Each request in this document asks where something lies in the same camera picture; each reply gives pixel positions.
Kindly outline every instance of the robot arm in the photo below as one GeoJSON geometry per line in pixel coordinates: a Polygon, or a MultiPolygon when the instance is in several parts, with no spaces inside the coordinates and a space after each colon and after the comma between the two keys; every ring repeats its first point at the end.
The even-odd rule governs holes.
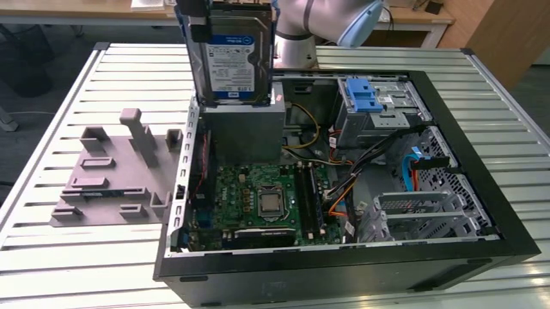
{"type": "Polygon", "coordinates": [[[315,37],[349,48],[364,44],[382,14],[382,0],[275,0],[275,67],[315,65],[315,37]]]}

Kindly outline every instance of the ram slot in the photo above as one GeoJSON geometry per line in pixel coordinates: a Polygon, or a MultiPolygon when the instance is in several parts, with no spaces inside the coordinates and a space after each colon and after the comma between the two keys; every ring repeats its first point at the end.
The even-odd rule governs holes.
{"type": "Polygon", "coordinates": [[[323,219],[315,176],[310,166],[295,166],[294,169],[295,195],[301,211],[302,234],[307,239],[319,235],[323,219]]]}

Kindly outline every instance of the slotted metal table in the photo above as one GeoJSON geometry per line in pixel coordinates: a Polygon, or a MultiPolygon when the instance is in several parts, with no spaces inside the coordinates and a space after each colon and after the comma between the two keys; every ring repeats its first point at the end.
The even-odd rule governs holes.
{"type": "MultiPolygon", "coordinates": [[[[542,254],[452,289],[265,305],[262,308],[550,307],[550,143],[476,56],[460,50],[318,50],[322,68],[426,71],[542,254]]],[[[89,125],[130,135],[122,108],[141,108],[154,134],[185,126],[193,95],[185,45],[94,50],[0,209],[2,308],[185,308],[151,279],[161,225],[52,228],[50,213],[89,125]]]]}

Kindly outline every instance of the blue drive bay latch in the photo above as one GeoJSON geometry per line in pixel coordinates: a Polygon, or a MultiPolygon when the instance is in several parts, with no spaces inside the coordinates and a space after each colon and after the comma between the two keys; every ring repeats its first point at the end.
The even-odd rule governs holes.
{"type": "Polygon", "coordinates": [[[347,92],[352,101],[354,102],[354,109],[358,113],[380,113],[384,111],[384,106],[377,101],[377,89],[366,79],[346,79],[347,92]]]}

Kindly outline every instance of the wooden desk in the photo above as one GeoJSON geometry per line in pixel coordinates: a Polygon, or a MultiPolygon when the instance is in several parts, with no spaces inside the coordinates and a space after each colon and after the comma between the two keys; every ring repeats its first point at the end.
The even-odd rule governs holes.
{"type": "Polygon", "coordinates": [[[0,23],[175,26],[173,7],[133,12],[131,0],[0,0],[0,23]]]}
{"type": "MultiPolygon", "coordinates": [[[[131,0],[0,0],[0,23],[75,24],[114,26],[175,26],[173,7],[163,11],[133,12],[131,0]]],[[[392,8],[394,29],[429,32],[422,47],[436,48],[448,25],[456,19],[442,10],[440,15],[408,8],[392,8]]],[[[388,30],[388,22],[377,30],[388,30]]]]}

